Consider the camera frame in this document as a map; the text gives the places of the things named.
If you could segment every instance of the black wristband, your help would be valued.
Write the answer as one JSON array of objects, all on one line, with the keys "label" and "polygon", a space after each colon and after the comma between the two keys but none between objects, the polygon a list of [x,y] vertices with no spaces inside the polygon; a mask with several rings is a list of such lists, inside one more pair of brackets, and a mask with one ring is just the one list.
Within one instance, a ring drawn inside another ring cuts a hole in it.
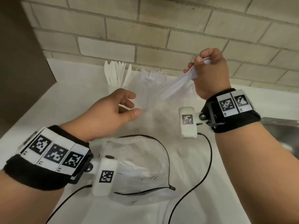
[{"label": "black wristband", "polygon": [[[89,143],[81,141],[57,125],[51,126],[48,129],[77,144],[89,148]],[[85,162],[83,160],[77,169],[81,169],[84,163]],[[14,180],[29,187],[44,191],[61,189],[70,182],[72,177],[71,175],[58,173],[32,164],[31,162],[22,158],[19,154],[11,157],[6,162],[3,170]]]},{"label": "black wristband", "polygon": [[217,123],[222,123],[217,125],[216,127],[212,127],[214,133],[224,133],[227,131],[231,131],[246,126],[254,122],[259,122],[261,120],[260,115],[255,110],[250,110],[250,111],[239,113],[237,115],[224,117],[221,111],[221,107],[219,106],[219,103],[217,101],[217,97],[226,93],[230,93],[232,91],[235,91],[235,89],[230,88],[227,90],[223,90],[218,94],[213,95],[206,101],[206,104],[202,109],[203,113],[206,113],[207,116],[210,116],[208,111],[208,104],[210,104],[210,107],[213,107],[215,121]]}]

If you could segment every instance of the black and white square code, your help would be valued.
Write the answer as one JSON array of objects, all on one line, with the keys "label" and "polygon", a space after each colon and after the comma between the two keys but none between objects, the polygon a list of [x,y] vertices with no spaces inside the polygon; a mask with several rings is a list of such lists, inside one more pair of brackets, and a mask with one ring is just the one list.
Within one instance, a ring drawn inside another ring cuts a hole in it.
[{"label": "black and white square code", "polygon": [[47,139],[46,137],[44,137],[43,135],[39,135],[33,142],[32,144],[29,146],[29,148],[38,153],[38,154],[42,154],[46,148],[51,144],[52,141],[50,141],[49,139]]},{"label": "black and white square code", "polygon": [[228,111],[235,108],[233,100],[231,98],[225,99],[219,102],[222,111]]},{"label": "black and white square code", "polygon": [[68,149],[53,144],[49,151],[44,155],[44,158],[55,163],[60,163],[67,153]]},{"label": "black and white square code", "polygon": [[99,182],[111,183],[114,170],[103,170]]},{"label": "black and white square code", "polygon": [[193,115],[182,115],[183,125],[193,124]]},{"label": "black and white square code", "polygon": [[235,96],[235,100],[237,101],[238,106],[244,106],[249,104],[244,94]]},{"label": "black and white square code", "polygon": [[76,153],[76,152],[70,152],[69,155],[66,157],[62,165],[76,168],[78,164],[81,162],[84,155]]}]

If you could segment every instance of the person's left hand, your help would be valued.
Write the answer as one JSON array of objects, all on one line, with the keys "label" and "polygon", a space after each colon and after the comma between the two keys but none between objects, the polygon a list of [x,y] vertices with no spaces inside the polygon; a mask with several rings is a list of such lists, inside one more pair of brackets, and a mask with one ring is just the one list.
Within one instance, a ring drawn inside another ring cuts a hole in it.
[{"label": "person's left hand", "polygon": [[122,125],[141,115],[139,108],[127,110],[119,106],[134,108],[129,99],[135,97],[133,92],[117,89],[94,103],[84,114],[60,127],[85,142],[114,134]]}]

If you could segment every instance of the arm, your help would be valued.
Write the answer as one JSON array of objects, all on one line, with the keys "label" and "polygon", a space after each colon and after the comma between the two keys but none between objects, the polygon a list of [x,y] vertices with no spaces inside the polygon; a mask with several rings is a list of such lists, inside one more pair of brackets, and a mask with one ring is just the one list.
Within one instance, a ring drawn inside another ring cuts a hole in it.
[{"label": "arm", "polygon": [[[211,57],[211,64],[202,61]],[[206,49],[195,65],[197,94],[209,97],[230,87],[226,60]],[[215,134],[228,176],[252,223],[299,223],[299,161],[261,123]]]},{"label": "arm", "polygon": [[[118,89],[111,95],[97,101],[84,114],[60,127],[73,136],[89,142],[96,138],[115,133],[122,125],[141,115],[129,99],[136,95]],[[42,191],[21,184],[4,171],[0,171],[0,222],[3,224],[43,224],[46,223],[58,203],[63,188]]]}]

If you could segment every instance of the hand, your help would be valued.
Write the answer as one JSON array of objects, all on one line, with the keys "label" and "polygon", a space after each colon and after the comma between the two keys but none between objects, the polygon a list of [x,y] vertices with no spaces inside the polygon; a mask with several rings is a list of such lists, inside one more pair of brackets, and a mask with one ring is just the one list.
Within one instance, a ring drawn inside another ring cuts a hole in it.
[{"label": "hand", "polygon": [[[203,58],[210,57],[211,63],[205,64]],[[229,82],[229,70],[226,60],[219,49],[205,49],[194,58],[194,63],[189,63],[190,69],[194,65],[197,78],[193,79],[198,96],[204,100],[211,96],[231,88]]]},{"label": "hand", "polygon": [[134,108],[133,102],[129,99],[135,97],[136,94],[133,92],[118,89],[95,102],[78,118],[62,124],[60,127],[85,142],[114,134],[122,125],[141,115],[139,108],[127,110],[119,106],[121,104],[128,108]]}]

